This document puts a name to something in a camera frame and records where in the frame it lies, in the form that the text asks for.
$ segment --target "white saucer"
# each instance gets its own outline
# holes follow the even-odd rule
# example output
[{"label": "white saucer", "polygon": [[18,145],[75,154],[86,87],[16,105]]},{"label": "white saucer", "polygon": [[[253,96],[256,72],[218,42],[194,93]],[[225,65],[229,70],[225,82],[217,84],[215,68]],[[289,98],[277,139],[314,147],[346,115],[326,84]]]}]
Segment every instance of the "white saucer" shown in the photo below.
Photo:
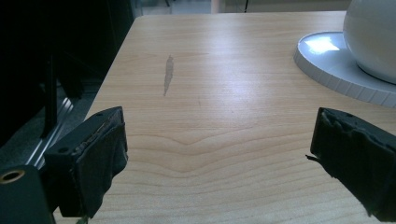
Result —
[{"label": "white saucer", "polygon": [[294,61],[316,82],[364,102],[396,108],[396,85],[372,77],[356,64],[342,32],[303,37]]}]

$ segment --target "white vase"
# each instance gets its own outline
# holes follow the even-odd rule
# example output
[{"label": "white vase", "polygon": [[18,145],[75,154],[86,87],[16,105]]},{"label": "white vase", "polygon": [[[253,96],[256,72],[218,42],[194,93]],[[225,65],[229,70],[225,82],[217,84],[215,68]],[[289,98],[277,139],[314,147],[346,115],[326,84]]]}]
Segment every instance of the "white vase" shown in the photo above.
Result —
[{"label": "white vase", "polygon": [[396,84],[396,0],[352,0],[344,39],[362,70]]}]

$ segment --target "floor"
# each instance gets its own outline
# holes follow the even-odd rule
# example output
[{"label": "floor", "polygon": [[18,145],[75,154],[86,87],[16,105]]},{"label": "floor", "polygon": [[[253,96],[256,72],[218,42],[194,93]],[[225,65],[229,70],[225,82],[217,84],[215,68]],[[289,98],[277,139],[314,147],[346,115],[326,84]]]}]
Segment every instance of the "floor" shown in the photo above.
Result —
[{"label": "floor", "polygon": [[[210,0],[138,0],[141,15],[163,14],[199,14],[210,13]],[[44,129],[45,109],[40,110],[26,122],[15,134],[0,147],[0,170],[16,165],[31,164],[41,167],[44,164],[42,154],[63,136],[82,123],[92,105],[101,83],[97,80],[85,80],[85,91],[79,99],[66,97],[62,85],[58,85],[58,123],[47,137],[40,135]]]}]

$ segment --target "wood grain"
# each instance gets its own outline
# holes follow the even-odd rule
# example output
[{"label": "wood grain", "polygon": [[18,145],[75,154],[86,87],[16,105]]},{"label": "wood grain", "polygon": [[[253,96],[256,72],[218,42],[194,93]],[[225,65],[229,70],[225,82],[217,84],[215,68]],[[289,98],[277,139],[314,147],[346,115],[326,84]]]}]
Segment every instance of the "wood grain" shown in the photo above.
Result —
[{"label": "wood grain", "polygon": [[394,109],[331,91],[292,59],[300,38],[342,31],[344,16],[138,18],[90,110],[123,107],[130,156],[90,222],[376,223],[305,157],[320,106],[396,133]]}]

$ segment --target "wooden table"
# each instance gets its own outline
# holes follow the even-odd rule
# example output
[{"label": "wooden table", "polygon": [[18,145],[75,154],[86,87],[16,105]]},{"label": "wooden table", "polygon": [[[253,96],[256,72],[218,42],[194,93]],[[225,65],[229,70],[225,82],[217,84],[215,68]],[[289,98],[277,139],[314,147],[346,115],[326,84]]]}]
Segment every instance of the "wooden table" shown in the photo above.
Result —
[{"label": "wooden table", "polygon": [[344,16],[138,18],[89,113],[123,107],[130,157],[90,223],[376,223],[305,157],[320,106],[396,134],[394,109],[329,90],[292,59]]}]

